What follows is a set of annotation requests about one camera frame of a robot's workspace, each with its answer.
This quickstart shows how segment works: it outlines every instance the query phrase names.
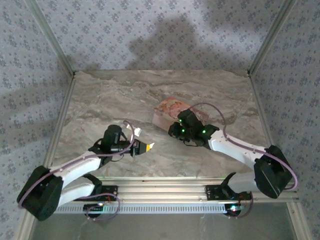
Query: patterned wallpaper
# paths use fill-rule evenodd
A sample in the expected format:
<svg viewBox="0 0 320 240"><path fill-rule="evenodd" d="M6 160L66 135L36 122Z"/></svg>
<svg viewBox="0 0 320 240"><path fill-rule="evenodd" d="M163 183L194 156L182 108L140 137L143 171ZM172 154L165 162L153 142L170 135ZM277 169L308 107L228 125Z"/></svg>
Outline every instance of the patterned wallpaper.
<svg viewBox="0 0 320 240"><path fill-rule="evenodd" d="M74 70L246 73L282 1L37 0Z"/></svg>
<svg viewBox="0 0 320 240"><path fill-rule="evenodd" d="M275 143L299 178L320 239L320 2L300 0L253 75Z"/></svg>
<svg viewBox="0 0 320 240"><path fill-rule="evenodd" d="M24 1L0 1L0 239L13 239L17 196L44 161L70 77Z"/></svg>

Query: marble tabletop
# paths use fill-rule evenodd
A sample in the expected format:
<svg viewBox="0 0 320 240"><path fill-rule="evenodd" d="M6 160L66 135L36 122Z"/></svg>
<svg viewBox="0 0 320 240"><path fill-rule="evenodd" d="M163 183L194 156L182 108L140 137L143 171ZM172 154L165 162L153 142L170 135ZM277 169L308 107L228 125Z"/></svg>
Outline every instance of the marble tabletop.
<svg viewBox="0 0 320 240"><path fill-rule="evenodd" d="M216 105L227 121L228 134L246 142L267 146L249 79L223 70L98 70L75 75L54 165L85 152L110 124L124 128L129 120L142 129L139 137L155 143L152 150L135 158L125 155L93 172L109 177L225 177L250 169L219 152L188 147L152 125L154 108L169 96L188 104ZM209 123L222 127L218 112L200 106Z"/></svg>

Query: aluminum frame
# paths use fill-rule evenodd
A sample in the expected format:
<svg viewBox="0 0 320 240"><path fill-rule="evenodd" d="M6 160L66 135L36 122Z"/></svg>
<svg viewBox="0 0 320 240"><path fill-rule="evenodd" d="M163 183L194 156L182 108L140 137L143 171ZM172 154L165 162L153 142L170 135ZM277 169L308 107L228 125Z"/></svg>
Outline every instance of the aluminum frame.
<svg viewBox="0 0 320 240"><path fill-rule="evenodd" d="M46 167L50 167L53 163L75 82L74 75L69 84L67 93L64 96L54 134L43 162L43 165ZM265 134L269 136L267 128L267 126L264 126L263 130ZM211 177L99 177L99 179L102 180L104 185L116 184L119 186L119 197L124 199L123 204L166 202L202 203L207 201L204 186L218 185L223 180L223 178ZM306 217L296 192L284 191L277 199L269 198L261 192L254 192L253 198L255 203L287 203L296 238L298 240L312 239ZM23 210L22 214L23 216L20 219L15 239L28 240L33 233L33 225L36 218L26 210Z"/></svg>

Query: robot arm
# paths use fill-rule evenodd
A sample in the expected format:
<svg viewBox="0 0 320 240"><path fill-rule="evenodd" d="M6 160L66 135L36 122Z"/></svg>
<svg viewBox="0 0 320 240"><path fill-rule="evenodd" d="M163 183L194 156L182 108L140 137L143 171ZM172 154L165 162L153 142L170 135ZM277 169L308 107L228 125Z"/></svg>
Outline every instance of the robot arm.
<svg viewBox="0 0 320 240"><path fill-rule="evenodd" d="M248 173L231 173L223 181L220 190L226 199L233 199L243 192L260 191L276 199L285 189L292 174L278 161L267 156L271 154L289 165L281 150L271 145L269 148L255 146L225 134L211 124L203 125L190 109L179 113L179 122L169 128L171 137L183 142L193 141L199 147L224 153L253 170ZM234 141L242 147L231 143Z"/></svg>
<svg viewBox="0 0 320 240"><path fill-rule="evenodd" d="M139 128L134 129L134 135L139 135L140 131ZM120 152L134 157L148 152L153 146L137 139L131 140L132 144L120 126L110 125L103 138L81 156L58 166L37 167L21 190L17 202L43 221L65 203L104 193L102 182L90 172L103 167Z"/></svg>

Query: marble surface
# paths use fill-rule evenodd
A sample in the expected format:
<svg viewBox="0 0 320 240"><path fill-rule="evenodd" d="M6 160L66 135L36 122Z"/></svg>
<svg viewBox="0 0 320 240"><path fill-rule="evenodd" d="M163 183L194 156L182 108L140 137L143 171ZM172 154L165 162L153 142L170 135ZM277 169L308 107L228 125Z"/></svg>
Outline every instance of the marble surface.
<svg viewBox="0 0 320 240"><path fill-rule="evenodd" d="M123 127L122 121L127 119L142 128L139 139L155 143L154 147L135 158L125 155L119 162L110 162L95 171L96 176L224 177L234 171L250 171L222 153L185 146L152 125L154 108L169 96L188 104L215 104L227 120L230 135L267 145L246 77L223 70L99 70L77 72L75 80L54 165L82 154L103 136L108 125ZM221 117L212 107L199 109L209 114L211 124L222 126Z"/></svg>

